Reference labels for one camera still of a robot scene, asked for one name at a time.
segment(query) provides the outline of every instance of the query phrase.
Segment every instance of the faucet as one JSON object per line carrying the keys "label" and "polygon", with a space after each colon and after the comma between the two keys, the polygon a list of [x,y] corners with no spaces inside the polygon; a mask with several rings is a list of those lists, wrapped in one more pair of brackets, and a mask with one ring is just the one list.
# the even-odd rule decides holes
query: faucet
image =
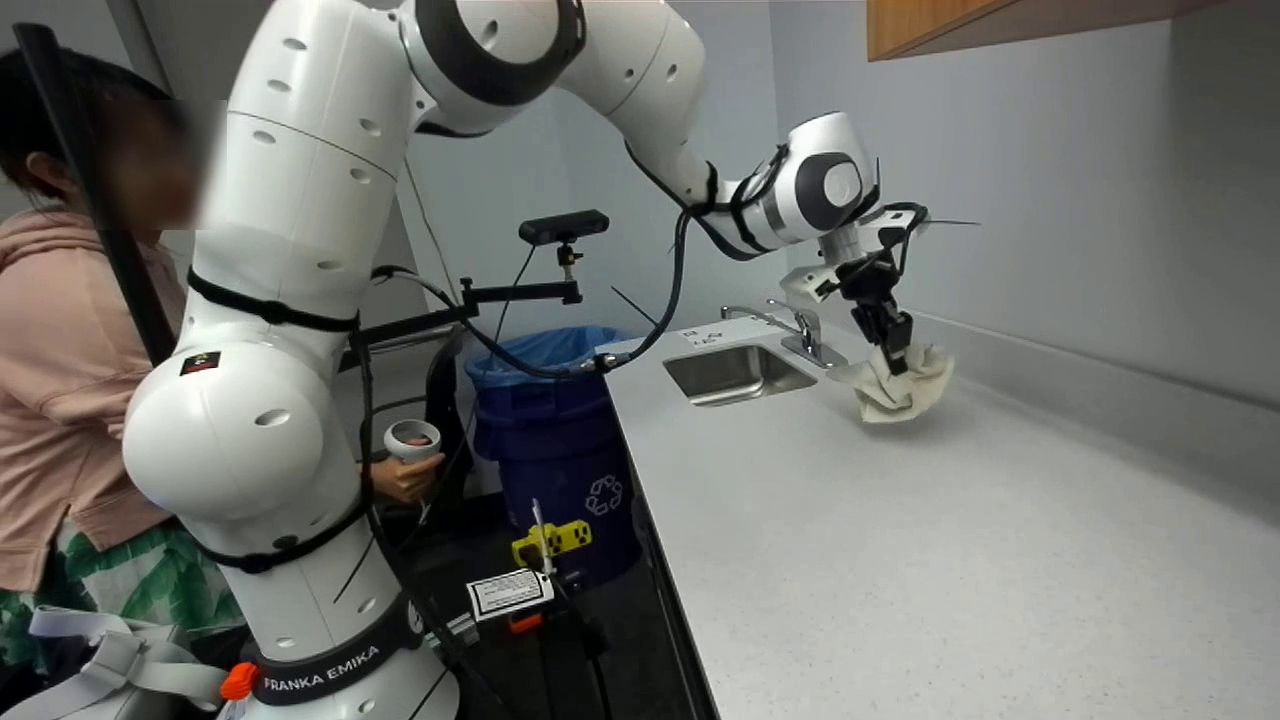
{"label": "faucet", "polygon": [[756,321],[790,330],[790,335],[786,335],[786,349],[795,350],[795,357],[806,357],[806,360],[818,365],[818,366],[839,366],[839,365],[848,365],[835,349],[829,349],[829,343],[821,338],[821,316],[818,316],[818,310],[795,310],[795,323],[790,323],[790,321],[780,321],[780,316],[772,316],[772,310],[763,310],[763,306],[724,305],[724,306],[721,306],[721,321],[733,321],[733,316],[756,316]]}

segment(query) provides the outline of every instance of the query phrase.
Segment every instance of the blue container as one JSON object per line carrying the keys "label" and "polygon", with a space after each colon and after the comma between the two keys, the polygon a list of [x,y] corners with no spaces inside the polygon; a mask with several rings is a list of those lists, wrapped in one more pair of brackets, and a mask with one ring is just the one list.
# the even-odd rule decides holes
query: blue container
{"label": "blue container", "polygon": [[[504,349],[535,366],[590,366],[593,350],[612,338],[612,326],[560,326]],[[477,382],[477,451],[501,463],[517,533],[531,523],[531,499],[539,499],[551,523],[593,523],[593,549],[582,558],[590,582],[633,567],[639,545],[629,458],[606,379],[529,376],[498,357],[477,357],[467,376]]]}

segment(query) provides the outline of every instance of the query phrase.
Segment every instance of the white countertop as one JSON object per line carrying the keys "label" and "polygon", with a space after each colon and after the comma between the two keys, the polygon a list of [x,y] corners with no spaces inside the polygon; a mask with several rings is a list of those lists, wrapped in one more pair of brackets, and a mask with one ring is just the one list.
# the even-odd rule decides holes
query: white countertop
{"label": "white countertop", "polygon": [[777,330],[693,335],[608,387],[724,720],[1280,714],[1280,529],[1204,476],[966,382],[693,408],[667,357]]}

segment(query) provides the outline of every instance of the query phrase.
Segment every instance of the sink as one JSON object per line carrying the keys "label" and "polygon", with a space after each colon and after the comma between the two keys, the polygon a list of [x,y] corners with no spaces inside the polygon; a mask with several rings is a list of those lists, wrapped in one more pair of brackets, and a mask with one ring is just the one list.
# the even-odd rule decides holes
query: sink
{"label": "sink", "polygon": [[667,360],[667,376],[700,408],[780,395],[814,382],[814,376],[795,372],[790,360],[760,343],[675,357]]}

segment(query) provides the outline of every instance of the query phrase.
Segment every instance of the cabinet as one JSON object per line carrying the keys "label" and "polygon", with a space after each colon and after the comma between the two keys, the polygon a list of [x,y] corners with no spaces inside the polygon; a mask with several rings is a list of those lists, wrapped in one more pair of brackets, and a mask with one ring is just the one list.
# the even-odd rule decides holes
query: cabinet
{"label": "cabinet", "polygon": [[870,0],[872,60],[1145,25],[1216,0]]}

